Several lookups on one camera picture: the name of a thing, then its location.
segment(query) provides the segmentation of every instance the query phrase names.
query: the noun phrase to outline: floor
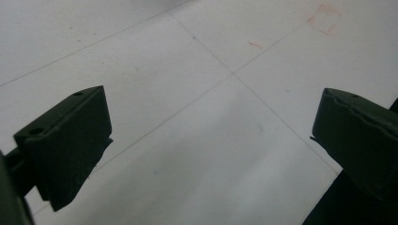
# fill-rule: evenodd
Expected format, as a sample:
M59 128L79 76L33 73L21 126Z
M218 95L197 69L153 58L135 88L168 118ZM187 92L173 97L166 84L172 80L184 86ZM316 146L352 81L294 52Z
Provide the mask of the floor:
M340 166L310 140L325 87L398 97L395 0L4 0L0 147L104 85L114 143L37 224L301 224Z

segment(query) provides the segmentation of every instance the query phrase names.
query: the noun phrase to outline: floor tile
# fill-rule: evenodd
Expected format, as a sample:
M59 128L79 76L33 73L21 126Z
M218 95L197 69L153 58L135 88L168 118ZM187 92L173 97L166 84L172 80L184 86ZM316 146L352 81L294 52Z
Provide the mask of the floor tile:
M282 2L286 6L295 8L298 16L307 19L315 13L325 12L330 16L338 15L341 19L358 23L379 23L380 19L391 19L391 16L396 17L395 12L398 7L398 2L394 0L283 0Z
M186 0L2 1L0 84L184 2Z
M169 14L0 88L0 143L72 93L104 85L114 143L99 167L170 118L230 72Z
M237 71L301 24L280 1L190 1L171 13L231 70Z
M235 77L95 172L37 224L301 224L336 176Z
M339 166L309 139L322 91L331 87L386 108L392 104L398 97L394 8L381 8L362 21L345 15L336 20L332 6L315 9L314 22L307 21L237 74L336 170Z

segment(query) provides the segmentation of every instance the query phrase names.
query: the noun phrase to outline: dark object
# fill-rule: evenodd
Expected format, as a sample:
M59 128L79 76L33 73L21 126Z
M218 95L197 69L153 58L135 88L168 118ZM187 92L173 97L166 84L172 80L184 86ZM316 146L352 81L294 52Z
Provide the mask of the dark object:
M313 139L344 170L304 224L398 224L397 102L325 89Z
M3 223L2 219L3 214L17 212L10 211L11 206L19 208L21 215L18 199L28 211L23 196L33 186L44 201L50 201L54 211L71 203L112 142L111 133L102 86L67 97L16 133L18 148L0 156L0 191L10 196L0 201L0 224L29 224L10 223L12 220Z

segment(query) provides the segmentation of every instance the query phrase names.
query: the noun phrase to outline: screw hole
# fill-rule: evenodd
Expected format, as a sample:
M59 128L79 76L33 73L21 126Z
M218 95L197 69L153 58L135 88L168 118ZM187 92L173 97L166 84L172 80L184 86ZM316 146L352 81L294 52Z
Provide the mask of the screw hole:
M43 128L34 128L34 129L29 131L29 134L30 135L39 135L43 131L44 131Z

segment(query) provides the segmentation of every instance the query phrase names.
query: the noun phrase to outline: tile grout line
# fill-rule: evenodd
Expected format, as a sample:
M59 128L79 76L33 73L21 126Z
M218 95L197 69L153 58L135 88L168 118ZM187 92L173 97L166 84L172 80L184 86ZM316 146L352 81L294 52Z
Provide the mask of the tile grout line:
M287 127L288 127L288 129L290 129L290 131L292 131L300 140L302 140L303 142L304 142L304 144L305 145L307 145L307 147L309 147L310 149L311 149L311 151L313 152L313 153L315 153L326 165L328 165L329 166L329 168L334 172L334 173L336 173L336 175L338 175L339 174L339 172L337 172L337 171L335 171L334 169L333 169L333 167L328 163L328 162L326 162L309 144L307 144L307 142L305 142L304 141L304 139L302 139L301 138L301 136L299 136L299 134L292 128L292 127L290 127L288 124L287 124L287 122L285 122L262 98L260 98L252 89L251 89L251 87L248 85L248 84L246 84L244 81L242 81L236 74L234 74L233 76L235 76L241 83L243 83L243 85L245 85L246 86L246 88L248 88L249 90L250 90L250 92L252 92L254 95L255 95L255 97L257 98L257 99L259 99L269 110L271 110L271 112L273 113L273 114L275 114L277 117L278 117L278 119L282 122L282 123L284 123Z
M199 97L195 98L192 102L190 102L189 104L187 104L186 106L184 106L181 110L177 111L176 113L174 113L173 115L171 115L170 117L168 117L167 119L165 119L163 122L161 122L159 125L157 125L156 127L154 127L153 129L151 129L150 131L147 132L147 134L145 134L144 136L142 136L141 138L139 138L137 141L133 142L132 144L130 144L129 146L127 146L123 151L121 151L120 153L118 153L117 155L115 155L114 157L112 157L111 159L109 159L107 162L105 162L103 165L99 166L94 172L92 172L90 175L98 172L100 169L102 169L103 167L105 167L108 163L112 162L113 160L115 160L116 158L120 157L122 154L124 154L125 152L127 152L129 149L131 149L136 143L140 142L142 139L144 139L146 136L148 136L149 134L153 133L156 129L158 129L159 127L161 127L162 125L164 125L165 123L167 123L169 120L173 119L174 117L176 117L177 115L179 115L181 112L183 112L184 110L186 110L188 107L190 107L193 103L195 103L196 101L198 101L200 98L202 98L203 96L205 96L206 94L208 94L209 92L211 92L212 90L214 90L215 88L217 88L219 85L221 85L222 83L224 83L226 80L228 80L229 78L231 78L232 76L234 76L234 74L229 74L228 76L226 76L224 79L222 79L220 82L217 82L214 86L210 87L210 89L206 90L204 94L200 95ZM42 210L44 210L45 208L49 207L50 205L47 203L46 205L44 205L43 207L41 207L35 214L38 215Z
M172 10L173 8L177 8L177 7L179 7L179 6L182 6L183 4L186 4L187 2L189 2L189 0L188 0L188 1L185 1L185 2L183 2L183 3L181 3L181 4L178 4L178 5L176 5L176 6L172 7L172 8L166 9L166 10L164 10L164 11L162 11L162 12L160 12L160 13L154 15L154 16L151 16L151 17L149 17L149 18L147 18L147 19L141 21L141 22L138 22L138 23L136 23L136 24L133 24L133 25L127 27L127 28L124 28L123 30L118 31L117 33L114 33L114 34L112 34L112 35L110 35L110 36L108 36L108 37L104 37L103 39L100 39L100 40L98 40L98 41L96 41L96 42L94 42L94 43L91 43L91 44L89 44L89 45L87 45L87 46L85 46L85 47L83 47L83 48L81 48L81 49L79 49L79 50L77 50L77 51L75 51L75 52L72 52L72 53L70 53L70 54L67 54L67 55L65 55L65 56L62 56L62 57L60 57L60 58L58 58L58 59L56 59L56 60L54 60L54 61L52 61L52 62L50 62L50 63L48 63L48 64L45 64L44 66L41 66L41 67L36 68L36 69L34 69L34 70L30 71L30 72L27 72L27 73L25 73L24 75L22 75L22 76L20 76L20 77L18 77L18 78L12 79L11 81L8 81L8 82L1 83L1 84L0 84L0 88L3 87L3 86L8 85L8 84L10 84L10 83L16 82L16 81L18 81L18 80L20 80L20 79L22 79L22 78L24 78L24 77L27 77L27 76L29 76L30 74L32 74L32 73L34 73L34 72L36 72L36 71L39 71L39 70L41 70L41 69L43 69L43 68L46 68L46 67L48 67L48 66L50 66L50 65L52 65L52 64L55 64L55 63L57 63L57 62L59 62L59 61L61 61L61 60L63 60L63 59L66 59L66 58L68 58L68 57L74 55L75 53L79 53L79 52L81 52L81 51L83 51L83 50L85 50L85 49L88 49L88 48L90 48L91 46L96 45L96 44L102 42L102 41L105 40L105 39L112 38L112 37L114 37L114 36L116 36L116 35L118 35L118 34L121 34L121 33L125 32L125 31L127 31L127 30L129 30L129 29L135 27L135 26L138 26L138 25L140 25L140 24L142 24L142 23L145 23L145 22L147 22L147 21L150 21L150 20L152 20L152 19L154 19L154 18L160 16L161 14L167 13L169 10Z
M172 8L170 10L168 10L167 12L170 14L170 16L184 29L186 30L193 39L195 39L200 45L202 45L202 47L208 51L211 55L213 55L214 58L216 58L226 69L228 69L228 71L231 72L231 74L234 74L234 71L232 71L231 68L229 68L213 51L211 51L202 41L200 41L200 39L198 39L193 32L191 32L186 26L184 26L184 24L182 24L181 21L179 21L170 11L172 10Z
M279 40L275 41L275 43L273 43L271 46L269 46L268 48L266 48L265 50L263 50L261 53L259 53L258 55L256 55L252 60L250 60L249 62L247 62L245 65L243 65L241 68L237 69L237 71L234 72L234 74L238 73L241 69L245 68L246 66L248 66L252 61L254 61L256 58L258 58L259 56L261 56L262 54L264 54L266 51L272 49L275 45L279 44L281 41L283 41L285 38L289 37L290 35L292 35L294 32L296 32L297 30L299 30L301 28L301 26L303 26L306 22L300 24L298 27L296 27L295 29L293 29L291 32L287 33L285 36L283 36L282 38L280 38Z

